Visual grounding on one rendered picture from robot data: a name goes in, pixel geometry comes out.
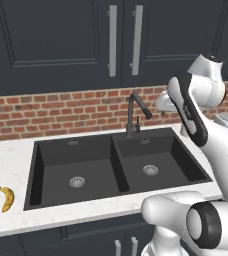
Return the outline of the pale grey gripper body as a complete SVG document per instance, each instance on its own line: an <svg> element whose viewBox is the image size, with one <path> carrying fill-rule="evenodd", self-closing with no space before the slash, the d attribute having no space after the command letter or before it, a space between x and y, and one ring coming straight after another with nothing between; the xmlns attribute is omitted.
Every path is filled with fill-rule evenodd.
<svg viewBox="0 0 228 256"><path fill-rule="evenodd" d="M175 105L172 103L168 92L163 91L160 96L156 100L156 109L158 111L167 111L167 112L176 112L177 109Z"/></svg>

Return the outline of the black sink faucet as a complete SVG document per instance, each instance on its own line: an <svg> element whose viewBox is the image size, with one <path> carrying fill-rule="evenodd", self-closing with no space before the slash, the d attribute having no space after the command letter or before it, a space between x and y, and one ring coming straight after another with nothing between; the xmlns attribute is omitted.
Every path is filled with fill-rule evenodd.
<svg viewBox="0 0 228 256"><path fill-rule="evenodd" d="M126 124L126 135L128 137L132 137L135 133L140 131L139 123L133 124L132 117L133 117L133 102L136 101L141 110L143 111L147 120L152 118L152 113L143 103L142 99L136 93L131 93L129 97L129 104L128 104L128 121Z"/></svg>

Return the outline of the black double sink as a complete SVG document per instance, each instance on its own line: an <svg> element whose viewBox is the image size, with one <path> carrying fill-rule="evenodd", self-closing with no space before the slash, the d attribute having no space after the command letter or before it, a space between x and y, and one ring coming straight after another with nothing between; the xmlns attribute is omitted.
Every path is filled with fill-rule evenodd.
<svg viewBox="0 0 228 256"><path fill-rule="evenodd" d="M171 128L36 141L26 210L209 183Z"/></svg>

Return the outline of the yellow banana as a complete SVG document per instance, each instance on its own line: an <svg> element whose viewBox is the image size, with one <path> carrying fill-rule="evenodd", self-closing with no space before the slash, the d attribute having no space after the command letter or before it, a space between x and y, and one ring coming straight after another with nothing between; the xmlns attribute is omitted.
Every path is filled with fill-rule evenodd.
<svg viewBox="0 0 228 256"><path fill-rule="evenodd" d="M2 207L2 212L6 212L11 208L15 199L15 195L13 190L8 187L0 187L0 191L5 194L5 202Z"/></svg>

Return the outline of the wide dark cupboard door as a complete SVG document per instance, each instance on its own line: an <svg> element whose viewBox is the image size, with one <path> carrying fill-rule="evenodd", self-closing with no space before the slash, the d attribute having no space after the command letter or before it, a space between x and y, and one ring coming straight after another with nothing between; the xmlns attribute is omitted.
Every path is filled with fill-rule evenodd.
<svg viewBox="0 0 228 256"><path fill-rule="evenodd" d="M109 76L109 6L117 6ZM121 86L123 0L0 0L0 96Z"/></svg>

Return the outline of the dark drawer front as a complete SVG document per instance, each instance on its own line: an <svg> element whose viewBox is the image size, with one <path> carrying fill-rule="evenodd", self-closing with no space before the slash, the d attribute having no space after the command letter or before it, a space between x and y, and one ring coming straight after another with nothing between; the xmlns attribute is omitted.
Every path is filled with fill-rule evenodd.
<svg viewBox="0 0 228 256"><path fill-rule="evenodd" d="M123 229L148 226L140 213L66 225L60 228L62 240L75 239L100 233L114 232Z"/></svg>

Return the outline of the dark base cupboard door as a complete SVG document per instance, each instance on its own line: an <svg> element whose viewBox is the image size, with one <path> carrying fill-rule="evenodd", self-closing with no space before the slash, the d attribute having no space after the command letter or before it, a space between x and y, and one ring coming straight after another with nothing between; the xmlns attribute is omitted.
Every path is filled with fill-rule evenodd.
<svg viewBox="0 0 228 256"><path fill-rule="evenodd" d="M115 256L115 240L121 242L123 232L110 232L62 240L54 232L39 231L20 234L26 256Z"/></svg>
<svg viewBox="0 0 228 256"><path fill-rule="evenodd" d="M153 237L154 229L154 226L148 225L127 230L125 232L124 256L132 256L132 238L135 238L138 242L136 256L141 256L142 250L151 241Z"/></svg>

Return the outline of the dark base cupboard front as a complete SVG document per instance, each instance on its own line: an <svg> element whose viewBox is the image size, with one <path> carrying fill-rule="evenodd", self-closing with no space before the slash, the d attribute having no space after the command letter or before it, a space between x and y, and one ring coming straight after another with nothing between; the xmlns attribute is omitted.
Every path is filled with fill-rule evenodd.
<svg viewBox="0 0 228 256"><path fill-rule="evenodd" d="M25 256L17 235L0 237L0 256Z"/></svg>

